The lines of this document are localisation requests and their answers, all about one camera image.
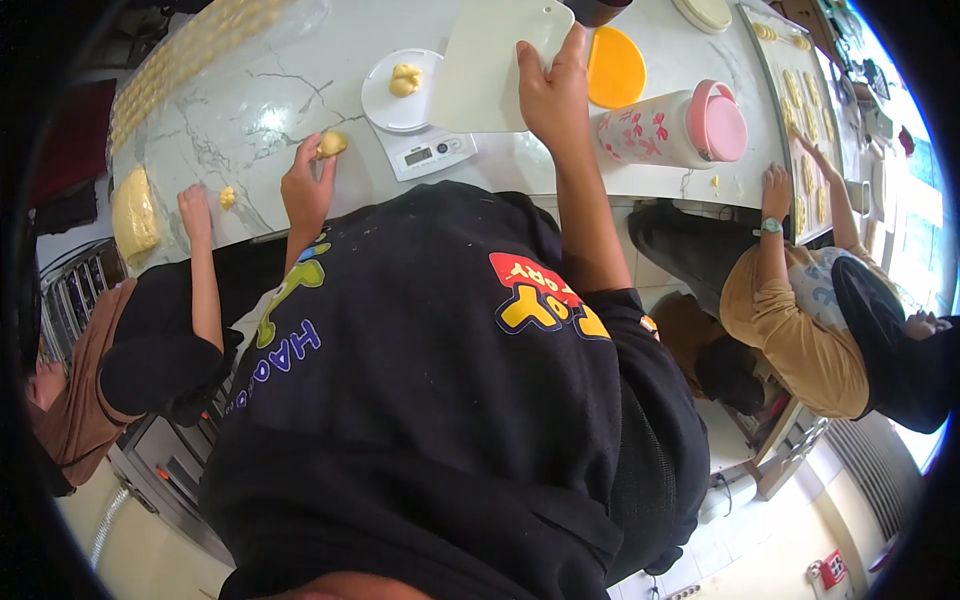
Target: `black hijab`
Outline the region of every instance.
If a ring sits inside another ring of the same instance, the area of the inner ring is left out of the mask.
[[[950,317],[953,329],[918,342],[903,333],[900,299],[863,263],[841,256],[832,276],[870,384],[867,407],[858,419],[876,410],[908,429],[933,433],[960,391],[960,319]]]

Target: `white plate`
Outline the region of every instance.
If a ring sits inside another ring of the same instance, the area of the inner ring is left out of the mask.
[[[548,66],[572,26],[573,12],[555,0],[465,0],[427,121],[456,133],[527,131],[516,43],[529,41]]]
[[[371,123],[388,132],[415,132],[426,127],[430,97],[434,93],[437,70],[444,57],[430,50],[409,48],[397,50],[378,62],[360,91],[360,104]],[[406,62],[421,69],[420,87],[406,98],[390,93],[394,66]]]

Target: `power cord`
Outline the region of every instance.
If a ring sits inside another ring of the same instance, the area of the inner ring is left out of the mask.
[[[723,473],[717,473],[717,480],[722,481],[724,487],[727,488],[727,500],[730,501],[730,507],[727,509],[727,513],[724,515],[724,517],[727,517],[733,512],[733,495],[730,493],[730,484],[727,483],[727,478],[723,476]]]

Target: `pink lid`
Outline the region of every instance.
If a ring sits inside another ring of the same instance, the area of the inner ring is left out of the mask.
[[[719,96],[710,96],[716,88]],[[690,140],[703,160],[734,162],[747,150],[747,123],[725,84],[701,81],[687,114]]]

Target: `white container lid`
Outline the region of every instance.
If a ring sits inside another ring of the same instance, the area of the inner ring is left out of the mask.
[[[436,52],[420,48],[397,50],[381,59],[367,75],[360,91],[360,104],[370,122],[395,133],[415,132],[426,127],[434,81],[443,60]],[[402,62],[423,72],[417,91],[406,98],[397,98],[390,93],[390,79],[394,76],[394,66]]]
[[[707,34],[722,34],[733,23],[730,7],[724,0],[673,0],[673,3],[686,20]]]

